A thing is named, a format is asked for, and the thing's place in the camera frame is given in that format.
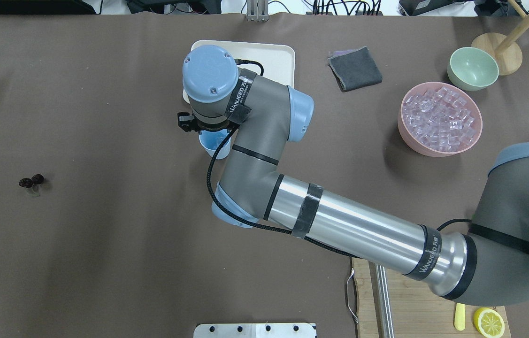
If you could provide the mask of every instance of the yellow plastic utensil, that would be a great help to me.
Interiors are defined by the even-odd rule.
[[[456,309],[454,310],[454,328],[458,331],[464,330],[465,315],[464,315],[464,304],[456,303]]]

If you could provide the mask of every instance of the green bowl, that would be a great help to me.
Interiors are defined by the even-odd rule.
[[[462,90],[480,90],[496,82],[498,64],[479,48],[462,47],[450,56],[448,77]]]

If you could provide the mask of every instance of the yellow lemon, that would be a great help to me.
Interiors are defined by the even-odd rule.
[[[475,328],[487,338],[500,338],[504,334],[504,320],[500,313],[491,308],[481,307],[473,315]]]

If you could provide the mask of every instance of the wooden cutting board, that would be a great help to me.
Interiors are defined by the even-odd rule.
[[[358,337],[379,338],[369,262],[352,259],[352,266],[358,299]],[[386,269],[386,274],[396,338],[483,338],[473,325],[473,313],[479,307],[465,306],[466,327],[464,331],[457,331],[454,329],[455,302],[434,295],[423,282],[389,269]],[[510,338],[504,306],[493,309],[506,323],[503,337]]]

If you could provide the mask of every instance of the blue joint cap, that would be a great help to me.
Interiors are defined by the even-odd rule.
[[[287,86],[290,90],[290,142],[300,142],[304,137],[314,113],[314,100],[303,92]]]
[[[498,157],[496,158],[496,162],[494,162],[494,166],[490,170],[490,173],[492,170],[496,169],[496,167],[498,167],[499,165],[502,165],[507,162],[519,160],[521,158],[528,158],[528,157],[529,157],[529,142],[518,143],[518,144],[513,144],[512,146],[508,146],[504,148],[502,152],[498,154]]]
[[[221,202],[221,204],[233,214],[240,216],[244,220],[251,221],[254,223],[258,221],[258,218],[248,214],[245,210],[241,209],[241,207],[226,194],[220,184],[216,184],[215,196],[217,197],[219,202]],[[243,224],[242,222],[235,220],[231,216],[228,216],[228,214],[225,214],[225,212],[223,212],[223,210],[221,210],[221,208],[219,208],[215,204],[215,202],[212,202],[212,213],[229,224],[237,225],[238,227],[242,228],[251,228],[250,225]]]
[[[183,88],[193,100],[212,103],[235,88],[239,70],[233,56],[215,45],[193,49],[183,61]]]

